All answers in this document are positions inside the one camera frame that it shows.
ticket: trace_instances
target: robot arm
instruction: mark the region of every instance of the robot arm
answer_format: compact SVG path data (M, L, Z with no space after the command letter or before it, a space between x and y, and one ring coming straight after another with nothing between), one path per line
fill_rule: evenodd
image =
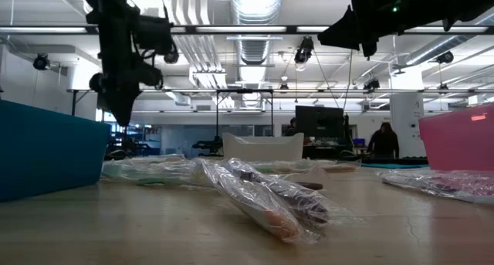
M127 0L86 1L93 8L86 16L87 23L98 25L98 57L103 65L103 72L91 78L90 88L98 93L98 101L118 124L127 126L134 101L140 94L139 83L157 89L163 87L163 75L154 67L154 57L165 56L167 63L178 60L178 50L171 38L173 24L167 16L140 15L140 9L128 5ZM145 59L152 59L153 64Z

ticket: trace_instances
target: spotlight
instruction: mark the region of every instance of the spotlight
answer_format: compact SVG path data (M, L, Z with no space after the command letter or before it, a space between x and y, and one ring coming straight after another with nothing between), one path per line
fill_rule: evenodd
M45 71L49 69L49 60L46 53L38 53L38 57L34 59L32 63L34 69L39 71Z
M439 90L448 90L448 85L446 83L441 83L441 85L438 88ZM439 92L440 95L445 95L447 92Z
M379 80L373 79L369 83L364 85L365 90L376 90L377 88L380 88L381 85L379 84Z
M312 56L313 49L314 49L314 41L312 40L312 37L304 36L302 43L300 43L300 46L296 51L295 58L293 60L295 60L295 63L297 64L306 63L309 60L309 58Z
M441 54L440 56L436 57L434 59L434 61L439 63L439 64L443 64L443 63L452 63L454 59L455 59L455 56L453 55L452 52L446 52L446 53Z

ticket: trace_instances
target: computer monitor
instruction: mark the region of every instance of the computer monitor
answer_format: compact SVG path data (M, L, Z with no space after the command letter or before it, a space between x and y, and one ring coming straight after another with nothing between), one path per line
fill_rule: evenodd
M296 129L306 137L343 138L343 109L334 107L295 107Z

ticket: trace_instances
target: clear plastic wrap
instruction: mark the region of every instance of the clear plastic wrap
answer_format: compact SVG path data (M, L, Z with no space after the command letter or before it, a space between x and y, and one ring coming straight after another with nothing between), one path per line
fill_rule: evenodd
M245 181L224 165L200 160L213 186L262 228L287 243L315 243L319 235L304 229L285 203L259 182Z
M309 173L317 169L328 173L355 172L360 167L359 161L327 161L309 159L303 159L300 161L250 161L247 163L261 173L276 175Z
M228 168L239 178L263 184L281 198L304 225L322 228L334 217L349 216L349 212L317 191L288 182L276 176L263 175L251 165L238 159L228 161Z
M494 204L494 172L441 172L428 168L378 172L383 183L472 203Z
M138 185L211 186L202 167L195 161L180 158L180 155L106 161L103 163L101 176L113 182Z

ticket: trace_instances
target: fluorescent light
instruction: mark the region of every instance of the fluorescent light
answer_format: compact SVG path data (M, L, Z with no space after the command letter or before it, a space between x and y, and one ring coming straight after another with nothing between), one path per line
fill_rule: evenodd
M241 26L199 26L197 32L212 33L235 33L235 32L285 32L285 26L258 26L258 25L241 25Z
M449 32L451 33L483 33L489 27L488 26L453 26ZM444 32L442 26L418 26L413 29L405 30L407 33L435 33L435 32Z
M135 114L159 114L159 110L133 110Z
M197 89L197 90L193 90L193 89L190 89L190 90L176 90L176 89L172 89L171 90L172 92L187 92L187 93L215 93L216 90L212 90L212 89Z
M304 90L280 90L280 89L276 89L276 90L273 90L274 92L277 92L277 93L295 93L295 92L298 92L298 93L312 93L312 92L318 92L318 90L311 90L311 89L304 89Z
M185 32L184 26L174 26L171 28L171 33L184 33L184 32Z
M328 29L327 26L297 26L296 31L297 32L307 32L307 33L310 33L310 32L320 33L326 29Z
M228 41L269 41L269 40L283 40L281 36L226 36Z
M0 27L0 33L87 33L83 27Z

